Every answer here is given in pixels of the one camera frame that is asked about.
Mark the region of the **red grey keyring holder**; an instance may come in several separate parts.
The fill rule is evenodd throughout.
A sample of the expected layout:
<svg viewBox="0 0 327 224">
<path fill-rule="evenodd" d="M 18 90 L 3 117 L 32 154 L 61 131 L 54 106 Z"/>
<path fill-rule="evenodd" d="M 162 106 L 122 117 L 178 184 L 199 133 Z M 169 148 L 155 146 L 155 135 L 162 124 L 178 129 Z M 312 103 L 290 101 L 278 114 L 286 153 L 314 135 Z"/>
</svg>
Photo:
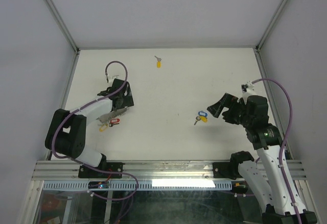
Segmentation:
<svg viewBox="0 0 327 224">
<path fill-rule="evenodd" d="M 122 108 L 122 109 L 118 109 L 116 111 L 112 111 L 112 112 L 110 112 L 108 114 L 104 114 L 104 115 L 100 116 L 98 118 L 98 120 L 101 123 L 107 123 L 107 122 L 109 122 L 110 120 L 112 120 L 114 118 L 117 118 L 119 116 L 123 116 L 128 110 L 129 110 L 128 107 L 125 107 L 125 108 Z"/>
</svg>

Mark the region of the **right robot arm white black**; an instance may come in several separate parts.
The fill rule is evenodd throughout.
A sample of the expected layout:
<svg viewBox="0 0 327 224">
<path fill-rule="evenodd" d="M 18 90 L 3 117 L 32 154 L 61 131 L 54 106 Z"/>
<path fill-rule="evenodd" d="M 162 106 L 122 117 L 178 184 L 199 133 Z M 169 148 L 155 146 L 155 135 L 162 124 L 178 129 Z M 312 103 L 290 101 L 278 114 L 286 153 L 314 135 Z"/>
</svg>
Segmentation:
<svg viewBox="0 0 327 224">
<path fill-rule="evenodd" d="M 265 97 L 251 95 L 247 99 L 224 94 L 207 111 L 215 118 L 242 125 L 248 140 L 256 150 L 266 172 L 264 177 L 250 152 L 233 153 L 220 174 L 235 180 L 242 177 L 262 210 L 263 223 L 317 223 L 314 212 L 307 210 L 292 180 L 282 138 L 276 126 L 269 123 L 268 102 Z"/>
</svg>

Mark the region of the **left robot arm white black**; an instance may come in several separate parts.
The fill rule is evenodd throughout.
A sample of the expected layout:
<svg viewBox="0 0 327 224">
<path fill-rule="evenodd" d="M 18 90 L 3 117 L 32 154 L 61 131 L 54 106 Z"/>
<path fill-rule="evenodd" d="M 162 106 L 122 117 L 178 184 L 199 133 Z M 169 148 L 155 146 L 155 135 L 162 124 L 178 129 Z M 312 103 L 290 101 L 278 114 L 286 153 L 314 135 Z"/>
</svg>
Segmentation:
<svg viewBox="0 0 327 224">
<path fill-rule="evenodd" d="M 45 147 L 53 153 L 62 154 L 71 160 L 89 165 L 95 177 L 107 172 L 106 156 L 86 145 L 86 129 L 93 121 L 101 124 L 101 129 L 119 123 L 117 116 L 134 106 L 130 84 L 114 79 L 111 86 L 97 94 L 94 101 L 71 111 L 55 111 L 47 136 Z"/>
</svg>

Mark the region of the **red tag key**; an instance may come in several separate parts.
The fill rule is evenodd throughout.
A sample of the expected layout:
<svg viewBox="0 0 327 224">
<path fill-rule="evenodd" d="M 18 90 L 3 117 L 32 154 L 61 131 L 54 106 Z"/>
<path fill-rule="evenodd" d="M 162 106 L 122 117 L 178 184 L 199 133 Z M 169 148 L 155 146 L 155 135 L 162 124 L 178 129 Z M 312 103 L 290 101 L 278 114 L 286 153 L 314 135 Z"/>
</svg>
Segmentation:
<svg viewBox="0 0 327 224">
<path fill-rule="evenodd" d="M 120 124 L 120 119 L 119 118 L 113 118 L 109 121 L 108 126 L 109 127 L 113 127 L 115 125 L 119 125 Z"/>
</svg>

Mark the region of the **blue tag key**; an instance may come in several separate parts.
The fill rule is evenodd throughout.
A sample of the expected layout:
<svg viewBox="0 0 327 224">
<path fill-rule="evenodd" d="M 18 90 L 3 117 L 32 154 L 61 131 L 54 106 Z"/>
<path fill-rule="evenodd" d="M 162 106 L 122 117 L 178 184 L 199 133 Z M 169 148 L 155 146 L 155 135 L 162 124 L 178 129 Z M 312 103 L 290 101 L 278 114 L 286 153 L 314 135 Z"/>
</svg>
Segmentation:
<svg viewBox="0 0 327 224">
<path fill-rule="evenodd" d="M 204 112 L 204 111 L 199 111 L 199 112 L 198 112 L 198 115 L 199 115 L 199 116 L 207 117 L 207 113 Z"/>
</svg>

